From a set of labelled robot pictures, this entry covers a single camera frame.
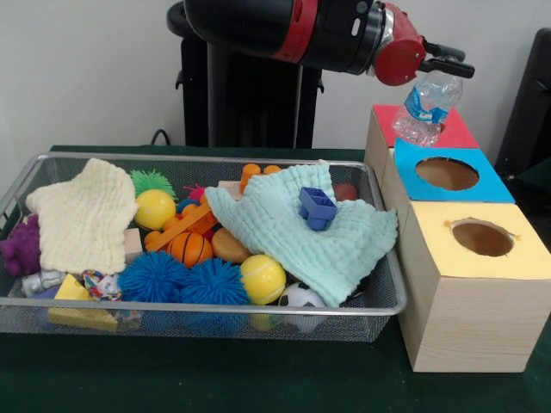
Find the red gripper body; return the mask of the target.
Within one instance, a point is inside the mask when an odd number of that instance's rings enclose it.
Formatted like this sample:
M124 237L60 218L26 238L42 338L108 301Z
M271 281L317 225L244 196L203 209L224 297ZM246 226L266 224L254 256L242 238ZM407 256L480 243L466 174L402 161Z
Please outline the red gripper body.
M384 26L372 67L380 82L400 86L416 77L426 57L423 37L408 14L393 3L382 3Z

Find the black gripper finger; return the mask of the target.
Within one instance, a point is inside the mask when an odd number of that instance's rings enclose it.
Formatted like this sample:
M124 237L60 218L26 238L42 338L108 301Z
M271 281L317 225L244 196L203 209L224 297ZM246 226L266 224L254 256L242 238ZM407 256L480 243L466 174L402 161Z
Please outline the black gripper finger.
M453 48L451 46L431 43L427 39L424 39L424 50L434 58L451 58L455 60L464 60L466 57L466 53L464 53L462 50Z
M474 76L475 69L472 65L464 64L453 59L427 59L423 60L419 70L424 73L440 71L454 77L470 79Z

